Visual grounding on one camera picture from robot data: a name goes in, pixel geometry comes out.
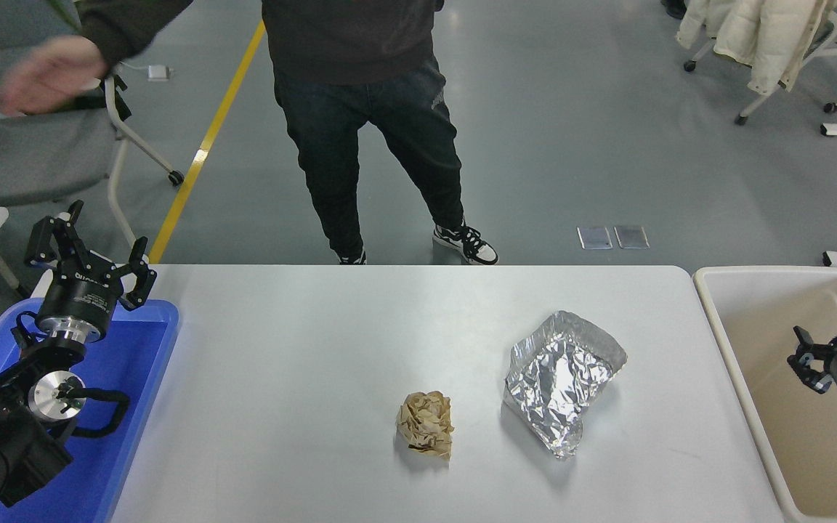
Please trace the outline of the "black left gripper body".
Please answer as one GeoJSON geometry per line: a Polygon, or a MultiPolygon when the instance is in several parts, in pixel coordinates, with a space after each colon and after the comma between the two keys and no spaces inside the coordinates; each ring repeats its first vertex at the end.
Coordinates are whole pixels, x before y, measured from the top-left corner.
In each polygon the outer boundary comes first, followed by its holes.
{"type": "Polygon", "coordinates": [[[38,330],[53,334],[73,323],[87,338],[104,338],[121,297],[121,281],[104,280],[114,268],[116,264],[100,253],[91,253],[84,264],[76,257],[58,261],[36,314],[38,330]]]}

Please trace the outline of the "person's right hand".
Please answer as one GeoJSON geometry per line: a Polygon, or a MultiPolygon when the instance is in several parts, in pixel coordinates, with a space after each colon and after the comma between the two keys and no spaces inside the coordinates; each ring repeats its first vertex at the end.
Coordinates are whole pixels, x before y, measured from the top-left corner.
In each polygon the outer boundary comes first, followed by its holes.
{"type": "Polygon", "coordinates": [[[40,115],[93,89],[109,70],[83,36],[59,36],[34,47],[0,82],[2,115],[40,115]]]}

